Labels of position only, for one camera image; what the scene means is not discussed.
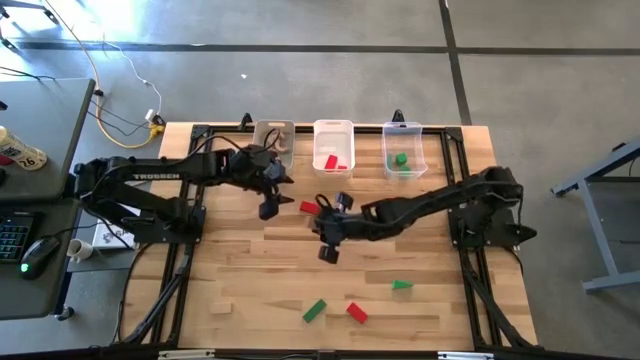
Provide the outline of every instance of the red block in bin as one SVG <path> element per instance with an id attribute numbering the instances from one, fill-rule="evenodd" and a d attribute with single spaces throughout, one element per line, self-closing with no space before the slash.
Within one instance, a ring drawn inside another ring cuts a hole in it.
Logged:
<path id="1" fill-rule="evenodd" d="M 320 214 L 320 207 L 318 206 L 318 204 L 303 201 L 300 203 L 300 211 L 304 211 L 312 215 L 318 215 Z"/>
<path id="2" fill-rule="evenodd" d="M 335 169 L 338 164 L 338 157 L 335 155 L 329 155 L 327 159 L 327 163 L 324 165 L 325 170 L 327 169 Z"/>
<path id="3" fill-rule="evenodd" d="M 347 312 L 354 319 L 356 319 L 360 324 L 364 324 L 365 321 L 367 321 L 367 318 L 369 317 L 369 315 L 367 315 L 367 313 L 362 311 L 362 309 L 360 309 L 360 307 L 356 305 L 356 303 L 351 303 L 351 305 L 349 305 L 349 307 L 347 308 Z"/>

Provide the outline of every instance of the wooden tabletop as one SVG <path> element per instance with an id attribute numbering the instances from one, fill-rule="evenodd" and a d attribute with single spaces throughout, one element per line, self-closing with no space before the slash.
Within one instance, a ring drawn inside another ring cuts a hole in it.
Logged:
<path id="1" fill-rule="evenodd" d="M 193 123 L 170 123 L 159 156 L 186 155 Z M 462 127 L 471 173 L 495 165 L 489 130 Z M 240 145 L 248 134 L 227 134 Z M 262 197 L 231 186 L 207 188 L 207 218 L 196 247 L 186 298 L 181 348 L 470 350 L 473 348 L 462 274 L 451 247 L 447 217 L 440 212 L 418 220 L 392 239 L 346 241 L 340 261 L 317 259 L 320 242 L 308 228 L 300 201 L 317 193 L 333 198 L 346 191 L 361 204 L 393 196 L 416 196 L 446 186 L 442 149 L 424 137 L 429 170 L 418 180 L 385 179 L 380 135 L 356 135 L 356 167 L 351 179 L 318 178 L 312 168 L 312 134 L 296 134 L 292 178 L 282 193 L 296 202 L 269 220 L 258 218 Z M 227 148 L 214 140 L 214 148 Z M 155 182 L 152 192 L 171 197 L 179 182 Z M 134 269 L 126 298 L 123 332 L 128 334 L 158 296 L 167 246 L 154 245 Z M 523 337 L 536 343 L 518 263 L 503 249 L 487 248 L 497 303 Z M 392 290 L 393 280 L 410 289 Z M 318 300 L 327 308 L 311 323 L 302 315 Z M 345 311 L 356 302 L 369 319 L 360 324 Z M 485 338 L 486 312 L 478 299 Z M 169 304 L 164 333 L 171 326 Z"/>

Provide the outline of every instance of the computer mouse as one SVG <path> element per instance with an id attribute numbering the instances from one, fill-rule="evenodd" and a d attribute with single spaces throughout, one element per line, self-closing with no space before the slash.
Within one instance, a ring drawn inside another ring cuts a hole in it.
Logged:
<path id="1" fill-rule="evenodd" d="M 29 246 L 20 261 L 20 275 L 26 280 L 37 279 L 47 267 L 49 258 L 60 247 L 60 240 L 55 236 L 38 239 Z"/>

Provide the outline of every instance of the plastic bin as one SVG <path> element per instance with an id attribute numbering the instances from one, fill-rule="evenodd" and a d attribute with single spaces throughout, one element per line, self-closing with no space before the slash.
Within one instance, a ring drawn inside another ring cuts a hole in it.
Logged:
<path id="1" fill-rule="evenodd" d="M 396 156 L 407 156 L 406 166 L 402 170 L 396 164 Z M 415 122 L 387 122 L 382 127 L 382 158 L 385 174 L 388 178 L 419 178 L 428 166 L 422 151 L 422 125 Z"/>
<path id="2" fill-rule="evenodd" d="M 330 155 L 338 157 L 335 169 L 326 169 Z M 349 120 L 316 120 L 313 123 L 313 169 L 318 176 L 350 177 L 356 165 L 353 123 Z"/>
<path id="3" fill-rule="evenodd" d="M 293 168 L 293 150 L 295 147 L 296 130 L 293 121 L 291 120 L 259 120 L 253 129 L 253 143 L 256 145 L 264 146 L 266 144 L 271 145 L 275 140 L 277 131 L 274 131 L 269 139 L 265 139 L 267 134 L 273 129 L 280 131 L 280 137 L 272 150 L 278 153 L 282 165 L 290 172 Z"/>

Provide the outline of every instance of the gray floor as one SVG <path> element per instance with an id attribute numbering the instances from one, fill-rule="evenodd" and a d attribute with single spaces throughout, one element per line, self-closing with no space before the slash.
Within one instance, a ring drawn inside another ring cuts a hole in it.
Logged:
<path id="1" fill-rule="evenodd" d="M 85 40 L 217 44 L 442 46 L 436 0 L 84 1 L 61 3 Z M 640 3 L 597 0 L 449 0 L 459 46 L 637 47 Z M 122 15 L 118 21 L 111 18 Z M 69 39 L 46 18 L 11 12 L 16 39 Z M 107 107 L 141 121 L 157 99 L 117 52 L 92 51 Z M 460 124 L 447 55 L 131 52 L 164 96 L 168 121 L 256 118 L 384 122 L 395 108 L 424 124 Z M 640 57 L 461 56 L 473 124 L 490 127 L 500 164 L 525 186 L 525 281 L 540 343 L 554 350 L 638 358 L 640 286 L 585 295 L 581 281 L 605 274 L 581 199 L 551 185 L 640 133 Z M 0 65 L 57 77 L 92 76 L 80 51 L 0 50 Z M 0 81 L 13 80 L 0 75 Z M 106 117 L 107 121 L 117 120 Z M 144 140 L 139 133 L 130 143 Z M 124 151 L 87 118 L 76 161 L 155 156 L 159 140 Z M 640 175 L 640 166 L 636 174 Z M 640 246 L 616 247 L 638 269 Z M 69 303 L 79 315 L 0 323 L 0 353 L 107 344 L 123 273 L 81 274 Z M 29 332 L 35 338 L 21 335 Z"/>

